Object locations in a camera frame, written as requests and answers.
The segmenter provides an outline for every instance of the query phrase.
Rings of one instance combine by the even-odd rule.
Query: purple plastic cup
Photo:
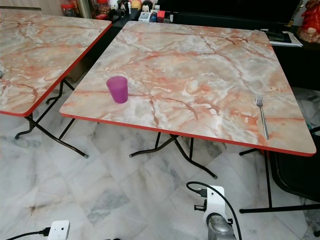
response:
[[[113,100],[123,104],[128,100],[128,80],[124,76],[113,76],[106,81]]]

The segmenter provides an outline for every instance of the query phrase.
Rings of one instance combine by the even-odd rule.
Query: black metal table leg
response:
[[[75,88],[64,78],[62,80],[64,82],[65,85],[67,85],[72,91],[75,90]]]
[[[45,104],[48,105],[48,104],[50,103],[50,101],[52,101],[52,100],[58,101],[58,99],[61,98],[61,96],[62,96],[63,89],[64,89],[64,79],[60,82],[60,87],[59,87],[59,94],[58,94],[58,96],[53,96],[53,97],[48,98],[48,99],[45,101]]]
[[[17,133],[14,138],[15,138],[16,140],[18,140],[21,135],[31,133],[33,129],[34,129],[34,125],[33,125],[31,122],[29,122],[29,130],[27,130],[27,131],[21,131],[21,132]]]
[[[241,214],[290,212],[290,211],[320,209],[320,204],[273,207],[272,206],[272,197],[271,197],[271,187],[270,187],[268,156],[267,156],[266,150],[264,151],[264,162],[265,162],[265,174],[266,174],[266,185],[267,185],[267,191],[268,191],[269,207],[240,209],[239,211]]]
[[[148,150],[142,150],[142,151],[136,151],[134,153],[129,154],[129,157],[132,158],[136,155],[139,154],[149,154],[149,153],[154,153],[154,152],[158,152],[159,150],[163,149],[165,146],[167,146],[169,143],[173,142],[174,139],[170,138],[167,141],[165,141],[163,144],[161,144],[159,147],[156,144],[156,147],[153,149],[148,149]]]
[[[190,157],[188,157],[188,155],[185,153],[185,151],[183,150],[183,148],[181,147],[180,143],[178,142],[177,140],[177,135],[173,135],[173,134],[170,134],[171,138],[174,139],[174,143],[175,145],[177,146],[177,148],[179,149],[180,153],[182,154],[182,156],[185,158],[185,160],[187,160],[189,163],[191,163],[192,165],[206,171],[208,174],[211,175],[211,177],[213,177],[214,179],[217,179],[217,175],[215,175],[212,171],[210,171],[208,168],[206,168],[205,166],[202,166],[201,164],[193,161]],[[191,138],[191,141],[190,141],[190,156],[192,156],[192,152],[193,152],[193,146],[194,146],[194,139]]]
[[[61,140],[64,135],[67,133],[68,129],[71,127],[71,125],[74,123],[76,119],[72,118],[72,120],[69,122],[69,124],[66,126],[66,128],[63,130],[63,132],[61,133],[61,135],[59,136],[59,139]]]
[[[259,151],[259,149],[258,148],[252,148],[252,149],[249,149],[247,151],[239,152],[239,155],[242,156],[242,155],[246,155],[246,154],[253,153],[253,152],[256,152],[256,151]]]
[[[32,125],[36,128],[38,128],[41,132],[43,132],[45,135],[47,135],[49,138],[55,140],[57,143],[77,152],[78,154],[80,154],[81,156],[83,156],[84,158],[88,158],[89,156],[85,153],[83,153],[82,151],[80,151],[79,149],[75,148],[74,146],[64,142],[64,141],[61,141],[61,139],[53,136],[50,132],[48,132],[46,129],[44,129],[41,125],[39,125],[36,121],[34,121],[31,117],[29,116],[26,116],[25,119],[27,119],[30,123],[32,123]]]
[[[59,98],[62,96],[63,94],[63,88],[64,88],[64,84],[66,84],[68,87],[72,88],[74,90],[74,88],[70,85],[70,83],[68,83],[65,79],[63,79],[60,83],[60,87],[59,87],[59,94],[58,96],[55,96],[55,97],[51,97],[49,98],[47,101],[46,101],[46,104],[48,104],[51,100],[54,100],[50,106],[48,106],[48,108],[42,113],[42,115],[36,120],[36,123],[38,124],[43,118],[44,116],[50,111],[50,109],[56,104],[56,102],[59,100]],[[29,134],[32,132],[32,130],[34,129],[35,127],[32,125],[32,123],[29,121],[29,130],[27,131],[22,131],[22,132],[19,132],[15,135],[15,139],[18,140],[19,137],[21,135],[24,135],[24,134]]]
[[[217,179],[218,177],[211,172],[208,168],[206,168],[205,166],[202,166],[201,164],[195,162],[192,160],[192,155],[193,155],[193,148],[194,148],[194,139],[191,138],[191,142],[190,142],[190,152],[189,152],[189,156],[185,153],[185,151],[183,150],[183,148],[181,147],[180,143],[178,142],[177,138],[179,137],[178,135],[173,135],[170,134],[170,139],[168,139],[167,141],[165,141],[163,144],[161,144],[160,146],[158,146],[159,144],[159,139],[160,139],[160,135],[161,133],[158,133],[158,136],[156,138],[156,142],[155,142],[155,146],[153,149],[148,149],[148,150],[142,150],[142,151],[137,151],[134,153],[131,153],[129,155],[130,158],[139,155],[139,154],[147,154],[147,153],[154,153],[157,152],[161,149],[163,149],[165,146],[167,146],[169,143],[174,142],[175,145],[177,146],[177,148],[179,149],[180,153],[182,154],[182,156],[192,165],[206,171],[208,174],[210,174],[214,179]]]

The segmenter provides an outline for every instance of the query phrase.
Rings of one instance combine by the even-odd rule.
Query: red figurine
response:
[[[320,44],[320,0],[309,0],[305,7],[298,35],[306,42]]]

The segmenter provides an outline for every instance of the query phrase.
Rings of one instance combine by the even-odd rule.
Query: jar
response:
[[[73,3],[61,4],[61,7],[66,17],[76,17],[75,5]]]
[[[99,14],[106,14],[107,16],[109,16],[110,6],[108,0],[96,0],[96,4]]]

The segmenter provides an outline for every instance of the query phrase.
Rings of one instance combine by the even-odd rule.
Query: marble floor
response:
[[[320,126],[319,92],[294,92],[308,124]],[[69,94],[40,122],[55,135],[70,121],[59,114]],[[34,117],[46,108],[39,106]],[[69,220],[69,240],[206,240],[203,213],[194,211],[203,198],[188,191],[188,181],[224,187],[244,240],[318,239],[312,231],[320,230],[319,211],[239,213],[240,208],[266,207],[268,199],[264,159],[258,152],[239,156],[246,147],[195,140],[193,159],[216,173],[214,180],[186,162],[173,143],[129,158],[152,147],[156,132],[76,120],[63,140],[87,153],[86,159],[38,129],[14,139],[27,128],[23,118],[0,115],[0,239]],[[163,134],[161,142],[167,137]],[[187,149],[184,139],[180,143]],[[271,191],[275,206],[305,201],[273,180]],[[226,214],[232,217],[227,207]]]

